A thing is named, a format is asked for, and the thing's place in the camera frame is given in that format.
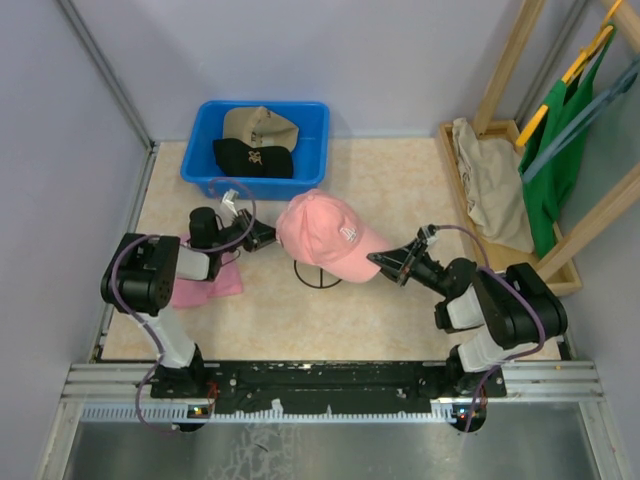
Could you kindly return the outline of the pink folded cloth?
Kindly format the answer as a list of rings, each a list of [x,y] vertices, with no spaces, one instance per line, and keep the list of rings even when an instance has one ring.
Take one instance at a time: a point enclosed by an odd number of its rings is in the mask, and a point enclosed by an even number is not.
[[[214,281],[195,281],[176,276],[170,304],[176,309],[195,308],[213,298],[239,295],[244,291],[240,270],[236,264],[240,252],[224,253],[219,273]]]

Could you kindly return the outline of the black wire hat stand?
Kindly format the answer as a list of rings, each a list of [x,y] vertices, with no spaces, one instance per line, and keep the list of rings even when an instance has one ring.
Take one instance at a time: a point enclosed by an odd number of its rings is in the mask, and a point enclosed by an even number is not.
[[[293,261],[293,271],[299,282],[315,290],[326,290],[341,283],[341,280],[320,267]]]

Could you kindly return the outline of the grey blue hanger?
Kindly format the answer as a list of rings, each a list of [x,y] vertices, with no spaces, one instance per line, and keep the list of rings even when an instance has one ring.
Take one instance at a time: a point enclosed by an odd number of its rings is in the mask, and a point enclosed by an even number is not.
[[[619,96],[626,93],[639,75],[639,56],[636,56],[621,75],[601,91],[566,127],[545,147],[521,174],[524,184],[530,183],[539,171],[565,147],[572,143]]]

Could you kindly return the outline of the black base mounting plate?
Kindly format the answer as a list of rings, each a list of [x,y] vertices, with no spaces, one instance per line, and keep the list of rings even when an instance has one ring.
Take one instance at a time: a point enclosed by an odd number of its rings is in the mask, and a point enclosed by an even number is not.
[[[285,414],[429,413],[440,398],[470,398],[451,388],[446,361],[222,361],[160,366],[154,399],[204,398],[217,414],[258,413],[278,401]]]

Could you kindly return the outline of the wooden clothes rack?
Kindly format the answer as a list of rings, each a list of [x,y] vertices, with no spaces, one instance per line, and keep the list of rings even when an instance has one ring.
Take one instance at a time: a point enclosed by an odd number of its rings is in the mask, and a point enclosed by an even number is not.
[[[594,93],[601,61],[617,34],[639,46],[639,16],[627,1],[607,1],[607,13],[594,38],[554,84],[523,128],[492,116],[544,2],[521,5],[514,27],[484,97],[472,121],[459,118],[439,128],[443,157],[458,211],[457,229],[468,238],[467,256],[479,266],[504,271],[529,263],[557,296],[573,294],[582,282],[574,256],[639,199],[639,169],[633,167],[568,233],[557,221],[577,184],[591,124],[626,89],[639,80],[633,60],[608,88]],[[531,235],[533,244],[512,248],[484,232],[473,194],[482,174],[505,175],[507,193],[498,206],[499,222],[515,224],[518,237]]]

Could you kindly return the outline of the yellow hanger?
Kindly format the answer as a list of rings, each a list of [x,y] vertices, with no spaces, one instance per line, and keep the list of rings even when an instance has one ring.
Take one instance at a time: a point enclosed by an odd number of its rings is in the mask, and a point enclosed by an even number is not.
[[[565,91],[568,91],[572,86],[578,85],[581,75],[589,63],[594,58],[597,58],[609,46],[616,31],[616,27],[613,23],[613,17],[623,3],[623,0],[616,0],[611,4],[603,18],[597,34],[586,47],[583,47],[580,50],[576,60],[561,77],[560,82],[565,86]],[[550,106],[547,102],[544,102],[522,129],[515,142],[515,146],[518,148],[524,148],[533,135],[539,130],[540,126],[546,121],[546,117],[549,113]]]

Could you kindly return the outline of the green tank top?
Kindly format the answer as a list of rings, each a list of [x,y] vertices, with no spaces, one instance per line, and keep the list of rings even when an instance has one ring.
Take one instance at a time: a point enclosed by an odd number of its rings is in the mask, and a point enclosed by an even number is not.
[[[519,173],[534,251],[540,258],[556,244],[553,225],[576,185],[587,130],[614,99],[612,87],[594,93],[595,77],[611,42],[604,42],[587,73],[568,84],[556,82],[543,101],[548,111],[526,143]]]

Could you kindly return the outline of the tan baseball cap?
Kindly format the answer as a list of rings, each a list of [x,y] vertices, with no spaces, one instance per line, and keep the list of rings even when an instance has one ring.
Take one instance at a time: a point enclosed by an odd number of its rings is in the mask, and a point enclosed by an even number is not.
[[[251,147],[279,146],[292,152],[298,134],[294,123],[265,106],[236,107],[224,116],[223,138],[237,139]]]

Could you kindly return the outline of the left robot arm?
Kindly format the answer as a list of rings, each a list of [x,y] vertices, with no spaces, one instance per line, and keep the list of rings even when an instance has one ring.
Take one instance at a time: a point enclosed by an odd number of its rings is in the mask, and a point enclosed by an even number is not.
[[[197,344],[176,311],[200,306],[215,296],[243,290],[234,254],[255,252],[275,242],[275,229],[246,209],[224,226],[214,209],[189,215],[185,239],[127,233],[101,280],[103,300],[145,331],[158,352],[153,383],[194,397],[208,384]]]

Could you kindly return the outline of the blue plastic bin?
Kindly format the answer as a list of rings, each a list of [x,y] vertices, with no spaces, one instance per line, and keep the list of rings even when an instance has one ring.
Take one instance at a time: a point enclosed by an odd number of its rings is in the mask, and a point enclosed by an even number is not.
[[[237,107],[264,106],[290,120],[299,128],[298,141],[292,152],[293,177],[239,177],[257,200],[288,201],[317,187],[325,178],[328,162],[330,111],[327,105],[313,101],[231,101],[212,100],[199,108],[180,175],[212,198],[233,185],[218,167],[213,142],[223,136],[224,116]]]

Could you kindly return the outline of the aluminium rail frame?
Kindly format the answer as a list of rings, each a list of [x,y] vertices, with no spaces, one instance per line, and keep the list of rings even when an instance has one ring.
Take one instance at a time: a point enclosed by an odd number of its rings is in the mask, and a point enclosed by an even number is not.
[[[441,362],[211,362],[203,385],[185,393],[145,363],[76,364],[61,402],[87,422],[145,421],[194,431],[208,424],[445,423],[478,430],[500,404],[600,403],[586,361],[524,361],[449,384]]]

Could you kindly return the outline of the pink baseball cap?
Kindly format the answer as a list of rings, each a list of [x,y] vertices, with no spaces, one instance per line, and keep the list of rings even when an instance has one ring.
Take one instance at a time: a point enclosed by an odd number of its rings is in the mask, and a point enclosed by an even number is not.
[[[343,200],[312,189],[294,197],[276,222],[276,238],[296,261],[350,283],[366,283],[380,267],[368,259],[391,244]]]

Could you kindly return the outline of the black baseball cap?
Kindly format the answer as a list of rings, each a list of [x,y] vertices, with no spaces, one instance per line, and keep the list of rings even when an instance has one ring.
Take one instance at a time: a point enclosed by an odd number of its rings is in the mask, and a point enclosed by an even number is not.
[[[212,141],[215,162],[228,177],[292,179],[291,152],[281,146],[252,147],[234,138]]]

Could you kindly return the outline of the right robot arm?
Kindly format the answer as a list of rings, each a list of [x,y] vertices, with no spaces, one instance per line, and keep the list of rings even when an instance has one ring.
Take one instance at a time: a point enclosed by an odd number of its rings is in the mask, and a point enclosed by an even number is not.
[[[563,305],[528,263],[511,265],[502,274],[466,258],[442,266],[419,239],[368,259],[400,286],[414,280],[440,294],[443,300],[434,308],[438,329],[475,333],[453,347],[446,360],[448,387],[458,395],[473,393],[492,367],[539,351],[567,330]]]

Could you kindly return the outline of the beige cloth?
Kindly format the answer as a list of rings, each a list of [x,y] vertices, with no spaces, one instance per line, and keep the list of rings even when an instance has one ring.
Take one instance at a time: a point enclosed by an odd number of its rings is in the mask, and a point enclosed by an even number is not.
[[[531,253],[534,242],[518,172],[521,156],[505,139],[479,139],[464,118],[453,121],[452,140],[466,212],[479,234]]]

